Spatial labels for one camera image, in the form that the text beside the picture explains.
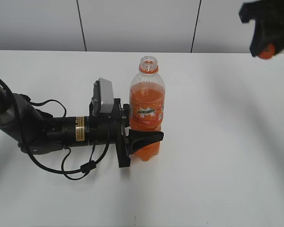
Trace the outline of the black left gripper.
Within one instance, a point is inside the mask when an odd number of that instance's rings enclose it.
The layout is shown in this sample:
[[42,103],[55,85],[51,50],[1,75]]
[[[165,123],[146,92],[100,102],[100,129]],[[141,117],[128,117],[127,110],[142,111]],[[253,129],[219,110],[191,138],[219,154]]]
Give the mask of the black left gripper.
[[105,157],[109,145],[115,144],[118,166],[120,168],[129,167],[131,163],[129,155],[133,155],[138,150],[163,140],[164,133],[161,131],[136,131],[130,129],[126,144],[125,129],[130,126],[129,113],[130,105],[121,105],[121,99],[115,98],[111,113],[100,113],[98,116],[89,117],[89,144],[105,145],[104,151],[95,160],[96,164],[99,164]]

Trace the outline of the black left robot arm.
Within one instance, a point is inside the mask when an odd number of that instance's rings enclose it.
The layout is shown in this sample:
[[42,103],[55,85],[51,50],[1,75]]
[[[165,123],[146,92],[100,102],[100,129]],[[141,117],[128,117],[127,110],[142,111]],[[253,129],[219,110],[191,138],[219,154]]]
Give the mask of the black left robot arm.
[[129,167],[130,155],[164,137],[160,131],[131,130],[129,105],[114,98],[111,81],[103,78],[94,83],[88,116],[54,117],[39,108],[0,79],[0,130],[31,159],[65,148],[115,144],[119,166]]

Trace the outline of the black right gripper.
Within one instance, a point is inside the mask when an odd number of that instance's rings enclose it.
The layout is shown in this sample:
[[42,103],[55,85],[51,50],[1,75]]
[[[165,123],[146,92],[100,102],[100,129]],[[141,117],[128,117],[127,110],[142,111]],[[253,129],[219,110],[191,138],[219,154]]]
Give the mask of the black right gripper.
[[265,32],[259,21],[280,25],[271,27],[273,55],[275,56],[284,50],[284,0],[244,2],[239,10],[239,17],[242,23],[255,20],[254,34],[249,48],[253,57],[258,57],[269,44],[265,40]]

